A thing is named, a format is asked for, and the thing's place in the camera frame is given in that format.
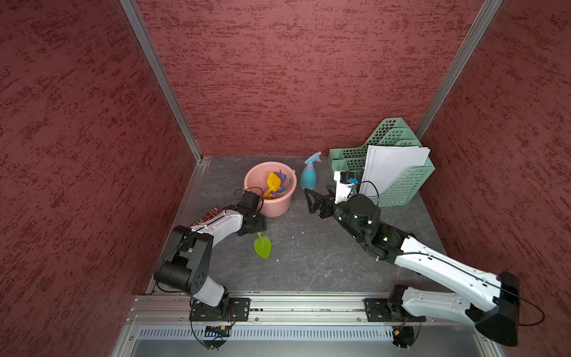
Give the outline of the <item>teal pink spray bottle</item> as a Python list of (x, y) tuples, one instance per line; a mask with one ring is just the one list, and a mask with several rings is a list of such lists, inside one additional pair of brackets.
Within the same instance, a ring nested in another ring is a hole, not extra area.
[(305, 160), (305, 168), (300, 176), (300, 187), (305, 189), (313, 190), (317, 185), (317, 173), (315, 170), (315, 162), (321, 162), (321, 152), (314, 153), (308, 159)]

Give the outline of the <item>blue fork rake yellow handle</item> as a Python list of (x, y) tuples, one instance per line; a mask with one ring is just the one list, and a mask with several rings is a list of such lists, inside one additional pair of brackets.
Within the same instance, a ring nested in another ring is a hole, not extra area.
[(278, 190), (275, 193), (276, 194), (285, 193), (288, 190), (290, 185), (291, 185), (291, 179), (282, 180), (280, 187), (278, 188)]

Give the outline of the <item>purple shovel pink handle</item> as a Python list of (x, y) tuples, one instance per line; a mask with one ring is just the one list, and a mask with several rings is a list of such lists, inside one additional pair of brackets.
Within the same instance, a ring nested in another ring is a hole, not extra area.
[(284, 190), (286, 189), (285, 186), (285, 180), (287, 179), (287, 175), (285, 173), (283, 173), (281, 170), (276, 173), (276, 175), (280, 178), (281, 180), (281, 184), (280, 184), (280, 188), (278, 189), (278, 193), (282, 193), (284, 192)]

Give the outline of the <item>yellow plastic scoop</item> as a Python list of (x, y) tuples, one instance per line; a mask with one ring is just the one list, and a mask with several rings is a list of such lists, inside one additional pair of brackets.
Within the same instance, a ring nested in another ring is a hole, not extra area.
[(266, 183), (268, 185), (268, 190), (264, 193), (263, 199), (271, 199), (280, 189), (282, 180), (276, 173), (271, 172)]

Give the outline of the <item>green trowel yellow handle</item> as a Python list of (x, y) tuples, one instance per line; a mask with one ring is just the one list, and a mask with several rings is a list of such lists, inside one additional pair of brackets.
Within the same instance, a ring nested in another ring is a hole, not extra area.
[(254, 241), (254, 251), (263, 260), (269, 259), (272, 252), (272, 242), (269, 238), (262, 235), (261, 232), (257, 233), (257, 239)]

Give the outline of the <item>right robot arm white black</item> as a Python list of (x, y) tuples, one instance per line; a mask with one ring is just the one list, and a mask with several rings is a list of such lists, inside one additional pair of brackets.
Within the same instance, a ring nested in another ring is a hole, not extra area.
[(394, 286), (387, 309), (392, 318), (429, 316), (473, 326), (484, 337), (507, 347), (518, 344), (520, 281), (510, 272), (495, 275), (440, 254), (411, 234), (381, 220), (381, 209), (357, 194), (335, 202), (335, 193), (306, 189), (309, 212), (335, 221), (377, 261), (409, 269), (448, 289), (429, 292), (406, 285)]

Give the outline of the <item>pink plastic bucket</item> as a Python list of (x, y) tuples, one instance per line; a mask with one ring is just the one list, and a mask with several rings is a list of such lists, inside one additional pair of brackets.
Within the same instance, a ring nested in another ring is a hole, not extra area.
[[(264, 193), (268, 190), (266, 183), (271, 172), (282, 171), (291, 179), (291, 185), (285, 193), (273, 195), (271, 199), (263, 199)], [(261, 214), (266, 217), (279, 217), (288, 211), (291, 199), (297, 186), (296, 173), (289, 166), (280, 162), (263, 162), (251, 168), (245, 176), (244, 188), (248, 192), (258, 194), (262, 199)]]

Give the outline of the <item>white paper stack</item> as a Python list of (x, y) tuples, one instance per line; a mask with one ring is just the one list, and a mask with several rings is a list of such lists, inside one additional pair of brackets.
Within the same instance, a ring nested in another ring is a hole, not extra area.
[(430, 153), (427, 147), (369, 146), (360, 193), (369, 197), (385, 194), (412, 170), (424, 167)]

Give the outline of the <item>green mesh file organizer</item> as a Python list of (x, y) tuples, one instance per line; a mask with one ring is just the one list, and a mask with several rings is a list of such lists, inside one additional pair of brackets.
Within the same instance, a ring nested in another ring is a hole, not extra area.
[[(423, 147), (402, 118), (385, 118), (361, 146), (331, 149), (328, 157), (330, 170), (333, 173), (352, 171), (361, 181), (369, 146)], [(412, 170), (385, 194), (367, 197), (380, 207), (407, 205), (434, 171), (435, 166), (428, 158), (424, 167)]]

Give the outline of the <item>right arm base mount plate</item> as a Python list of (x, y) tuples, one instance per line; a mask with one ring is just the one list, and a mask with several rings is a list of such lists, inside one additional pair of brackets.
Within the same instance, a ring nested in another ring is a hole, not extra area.
[(407, 315), (401, 306), (388, 298), (366, 298), (363, 300), (368, 322), (404, 322)]

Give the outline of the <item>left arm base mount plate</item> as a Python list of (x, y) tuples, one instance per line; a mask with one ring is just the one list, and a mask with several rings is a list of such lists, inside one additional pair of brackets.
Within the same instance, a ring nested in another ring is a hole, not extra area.
[(246, 297), (223, 298), (218, 306), (195, 303), (190, 311), (192, 321), (227, 321), (228, 323), (248, 321), (251, 299)]

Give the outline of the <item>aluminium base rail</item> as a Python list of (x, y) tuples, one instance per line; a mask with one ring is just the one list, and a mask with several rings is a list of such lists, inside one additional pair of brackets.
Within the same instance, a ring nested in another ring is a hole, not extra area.
[(368, 322), (380, 293), (235, 292), (248, 321), (192, 321), (188, 297), (138, 296), (114, 356), (502, 356), (474, 327), (442, 318)]

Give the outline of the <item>right aluminium corner post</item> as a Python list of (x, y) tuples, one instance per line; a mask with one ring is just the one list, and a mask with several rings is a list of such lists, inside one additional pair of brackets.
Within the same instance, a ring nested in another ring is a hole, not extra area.
[(471, 55), (478, 46), (480, 40), (485, 34), (487, 28), (492, 23), (496, 13), (503, 4), (503, 0), (486, 0), (484, 1), (481, 9), (479, 10), (474, 22), (469, 28), (465, 39), (462, 41), (458, 52), (452, 60), (439, 88), (437, 89), (433, 99), (431, 100), (425, 114), (422, 116), (419, 126), (416, 129), (415, 135), (421, 140), (431, 123), (435, 119), (441, 105), (443, 105), (450, 90), (452, 90), (457, 79), (464, 70), (466, 64), (470, 60)]

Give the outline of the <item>aluminium corner post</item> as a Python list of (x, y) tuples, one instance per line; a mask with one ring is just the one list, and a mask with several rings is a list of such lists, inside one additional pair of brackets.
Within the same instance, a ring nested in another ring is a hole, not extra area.
[(202, 151), (199, 148), (198, 142), (191, 132), (190, 126), (187, 123), (186, 116), (183, 112), (180, 102), (175, 94), (172, 84), (168, 78), (168, 75), (164, 69), (164, 66), (160, 60), (159, 54), (156, 47), (153, 44), (152, 38), (147, 30), (147, 26), (144, 24), (141, 12), (138, 9), (136, 1), (133, 0), (120, 0), (120, 4), (123, 8), (124, 13), (131, 25), (132, 30), (137, 37), (137, 40), (147, 58), (148, 64), (150, 64), (151, 70), (160, 86), (160, 89), (167, 100), (169, 108), (174, 115), (174, 118), (179, 126), (179, 129), (193, 154), (194, 160), (197, 163), (201, 163), (203, 160)]
[(433, 99), (431, 100), (425, 114), (422, 116), (419, 126), (416, 129), (415, 135), (421, 140), (431, 123), (435, 119), (441, 105), (443, 105), (450, 90), (452, 90), (457, 79), (464, 70), (466, 64), (470, 60), (471, 55), (478, 46), (480, 40), (485, 34), (487, 28), (492, 23), (496, 13), (503, 4), (503, 0), (486, 0), (484, 1), (481, 9), (479, 10), (474, 22), (469, 28), (465, 39), (462, 41), (458, 52), (452, 60), (439, 88), (437, 89)]

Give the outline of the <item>left aluminium corner post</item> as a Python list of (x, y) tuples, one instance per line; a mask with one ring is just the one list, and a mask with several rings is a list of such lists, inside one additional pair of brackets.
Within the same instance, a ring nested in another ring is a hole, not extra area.
[(136, 1), (133, 0), (120, 0), (120, 4), (123, 8), (124, 13), (131, 25), (132, 30), (137, 37), (137, 40), (147, 58), (148, 64), (150, 64), (151, 70), (160, 86), (160, 89), (167, 100), (169, 108), (174, 115), (174, 118), (179, 126), (179, 129), (193, 154), (194, 160), (197, 163), (201, 163), (203, 160), (202, 151), (199, 148), (198, 142), (191, 132), (190, 126), (187, 123), (186, 116), (183, 112), (180, 102), (175, 94), (172, 84), (168, 78), (168, 75), (164, 69), (164, 66), (160, 60), (159, 54), (156, 47), (153, 44), (152, 38), (147, 30), (147, 26), (144, 24), (141, 12), (138, 9)]

